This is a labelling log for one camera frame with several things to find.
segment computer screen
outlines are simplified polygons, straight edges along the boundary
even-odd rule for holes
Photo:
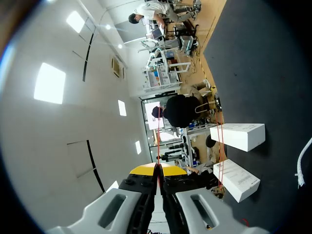
[[[152,31],[152,36],[153,36],[153,39],[157,39],[159,37],[162,36],[162,32],[160,30],[160,28],[157,28],[155,30]]]

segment white box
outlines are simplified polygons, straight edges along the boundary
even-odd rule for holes
[[[219,137],[222,143],[221,125]],[[225,123],[222,125],[224,144],[250,151],[265,141],[265,127],[263,123]],[[219,141],[217,127],[210,128],[211,139]]]
[[[214,175],[217,178],[219,178],[219,165],[220,163],[214,165]],[[221,162],[220,181],[222,165],[224,166],[222,184],[237,202],[241,202],[257,191],[260,179],[229,159]]]

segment white cable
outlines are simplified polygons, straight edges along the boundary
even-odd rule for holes
[[[303,174],[302,174],[302,170],[301,170],[301,159],[304,155],[304,153],[306,152],[306,150],[308,149],[308,147],[312,144],[312,137],[311,139],[308,141],[308,143],[306,144],[306,146],[302,149],[300,155],[299,155],[299,158],[298,158],[298,161],[297,161],[297,174],[295,176],[298,176],[298,185],[300,187],[302,187],[305,182],[304,182],[304,179],[303,179]]]

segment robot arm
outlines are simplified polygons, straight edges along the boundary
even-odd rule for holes
[[[165,163],[133,169],[119,189],[110,190],[88,205],[79,221],[47,233],[146,234],[154,211],[157,182],[172,234],[269,233],[234,220],[230,207],[209,190],[198,188],[184,170]]]

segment dark gray floor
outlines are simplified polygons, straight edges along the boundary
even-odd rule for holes
[[[271,232],[285,223],[297,198],[296,163],[312,137],[312,74],[302,44],[264,1],[227,0],[204,52],[226,123],[265,123],[266,141],[228,157],[261,179],[258,191],[225,202],[236,219]],[[303,158],[311,182],[311,147]]]

